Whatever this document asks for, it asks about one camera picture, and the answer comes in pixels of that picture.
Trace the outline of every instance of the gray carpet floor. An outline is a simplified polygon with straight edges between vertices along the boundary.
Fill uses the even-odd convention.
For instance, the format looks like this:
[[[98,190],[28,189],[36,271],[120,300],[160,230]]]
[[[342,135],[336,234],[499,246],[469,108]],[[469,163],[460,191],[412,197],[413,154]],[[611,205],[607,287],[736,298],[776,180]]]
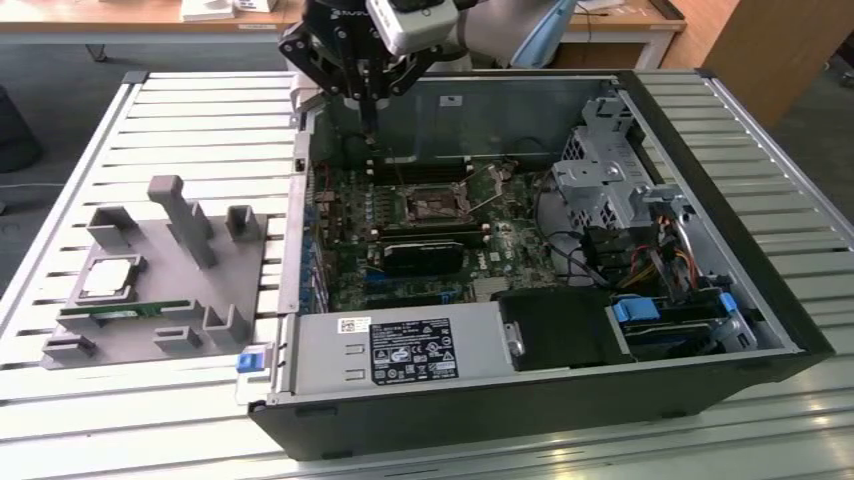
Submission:
[[[64,183],[128,70],[253,71],[282,68],[270,45],[120,45],[93,63],[82,46],[0,45],[4,85],[45,148],[25,170],[0,174],[0,185]],[[806,173],[854,218],[854,90],[822,74],[772,135]],[[22,259],[58,188],[0,189],[0,293]]]

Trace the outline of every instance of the wooden table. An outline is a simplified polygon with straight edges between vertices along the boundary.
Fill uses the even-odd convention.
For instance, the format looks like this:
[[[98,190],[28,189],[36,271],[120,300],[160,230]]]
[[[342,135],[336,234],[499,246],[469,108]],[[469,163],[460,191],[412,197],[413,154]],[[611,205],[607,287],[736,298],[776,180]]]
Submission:
[[[0,0],[0,43],[274,42],[298,21],[301,5],[301,0],[278,0],[272,13],[236,12],[226,20],[181,22],[180,0]],[[589,40],[611,49],[639,45],[636,66],[657,67],[684,22],[665,20],[648,0],[628,0],[624,7],[595,13],[608,15],[572,17],[563,42]]]
[[[852,0],[672,0],[685,29],[664,68],[713,71],[767,128],[854,30]]]

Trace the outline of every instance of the blue drive latch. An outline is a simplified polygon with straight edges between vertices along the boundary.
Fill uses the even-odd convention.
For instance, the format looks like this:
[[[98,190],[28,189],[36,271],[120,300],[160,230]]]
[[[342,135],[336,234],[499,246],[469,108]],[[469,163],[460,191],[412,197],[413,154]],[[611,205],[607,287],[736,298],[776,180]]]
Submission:
[[[611,308],[613,309],[613,316],[619,323],[657,320],[661,318],[655,302],[648,297],[623,298]]]

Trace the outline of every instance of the warning label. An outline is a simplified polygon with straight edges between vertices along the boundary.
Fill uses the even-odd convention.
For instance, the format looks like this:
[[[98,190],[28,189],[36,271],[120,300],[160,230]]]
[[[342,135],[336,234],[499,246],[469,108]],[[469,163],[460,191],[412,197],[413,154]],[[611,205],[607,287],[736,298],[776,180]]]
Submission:
[[[451,321],[370,325],[370,376],[376,385],[457,378]]]

